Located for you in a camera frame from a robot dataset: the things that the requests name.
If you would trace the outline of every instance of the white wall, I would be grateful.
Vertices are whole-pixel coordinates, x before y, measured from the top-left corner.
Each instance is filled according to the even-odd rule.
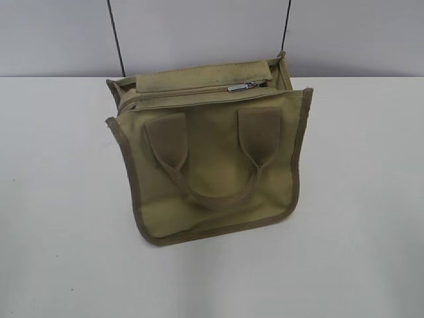
[[[120,75],[106,1],[0,1],[0,76]]]

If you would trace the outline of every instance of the zipper pull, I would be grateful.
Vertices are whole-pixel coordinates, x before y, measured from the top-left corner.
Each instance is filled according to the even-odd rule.
[[[248,81],[244,84],[228,86],[227,89],[230,93],[234,93],[235,91],[244,91],[245,89],[250,89],[257,86],[259,86],[259,83],[257,81]]]

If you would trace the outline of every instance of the zipper track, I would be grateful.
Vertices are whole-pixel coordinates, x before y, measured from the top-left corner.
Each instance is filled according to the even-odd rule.
[[[293,92],[293,91],[277,91],[275,93],[265,93],[262,95],[255,95],[255,96],[249,96],[249,97],[245,97],[245,98],[240,98],[240,99],[225,99],[223,101],[203,101],[203,102],[199,102],[199,103],[190,103],[190,104],[182,104],[182,105],[174,105],[172,106],[172,108],[182,108],[182,107],[187,107],[190,105],[207,105],[207,104],[214,104],[214,103],[233,103],[235,101],[248,101],[251,99],[258,99],[258,98],[265,98],[265,97],[271,97],[271,96],[277,96],[277,95],[282,95],[285,93],[289,93],[289,92]],[[139,109],[129,109],[128,111],[134,111],[134,112],[139,112],[139,111],[148,111],[148,110],[152,110],[152,109],[166,109],[166,108],[170,108],[169,106],[156,106],[156,107],[146,107],[146,108],[139,108]]]
[[[144,96],[136,96],[133,98],[130,98],[128,101],[125,101],[118,110],[118,115],[120,115],[124,109],[130,105],[131,103],[134,103],[136,101],[140,101],[143,99],[152,99],[152,98],[161,98],[161,97],[174,97],[174,96],[186,96],[186,95],[199,95],[204,93],[219,93],[222,91],[228,91],[229,93],[236,93],[238,91],[244,91],[246,89],[252,89],[260,87],[263,83],[265,83],[266,80],[260,80],[260,81],[250,81],[248,83],[245,83],[247,87],[245,89],[239,89],[236,91],[231,91],[230,87],[233,86],[227,86],[227,85],[220,85],[220,86],[213,86],[213,87],[202,87],[202,88],[195,88],[195,89],[181,89],[179,91],[166,91],[162,93],[151,93],[146,94]],[[248,86],[250,83],[257,83],[255,86]]]

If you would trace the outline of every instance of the bag trim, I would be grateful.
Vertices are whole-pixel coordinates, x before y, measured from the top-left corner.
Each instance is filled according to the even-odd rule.
[[[140,194],[140,185],[138,183],[138,176],[136,172],[135,161],[133,155],[131,153],[131,147],[129,144],[129,140],[124,132],[121,130],[117,120],[114,117],[110,117],[106,120],[107,125],[112,130],[113,136],[117,140],[119,147],[121,148],[121,152],[123,155],[125,166],[127,167],[127,175],[131,188],[131,197],[132,197],[132,210],[134,213],[134,218],[136,221],[136,225],[140,234],[151,244],[164,246],[177,244],[181,242],[187,242],[190,240],[198,240],[205,239],[207,237],[214,237],[217,235],[223,235],[228,233],[234,233],[249,229],[255,229],[257,227],[263,227],[266,225],[271,225],[282,221],[286,217],[288,217],[293,210],[295,209],[297,202],[299,201],[299,157],[301,145],[303,142],[303,136],[306,130],[307,118],[309,114],[309,109],[311,106],[312,99],[312,88],[306,88],[303,90],[300,116],[299,116],[299,125],[297,126],[297,132],[295,137],[295,146],[293,150],[293,154],[291,157],[291,176],[293,181],[292,191],[291,191],[291,202],[289,207],[284,211],[284,213],[280,213],[273,217],[267,217],[265,219],[256,220],[247,223],[229,225],[226,227],[221,227],[218,229],[206,230],[200,233],[189,233],[189,232],[179,232],[176,234],[169,235],[167,237],[153,237],[147,231],[147,228],[140,217],[141,214],[141,194]]]

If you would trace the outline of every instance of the gray wall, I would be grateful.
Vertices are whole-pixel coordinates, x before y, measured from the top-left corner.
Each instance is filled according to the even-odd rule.
[[[111,0],[127,74],[271,58],[286,1]],[[423,0],[293,0],[293,76],[424,76]],[[121,76],[106,0],[1,0],[0,76]]]

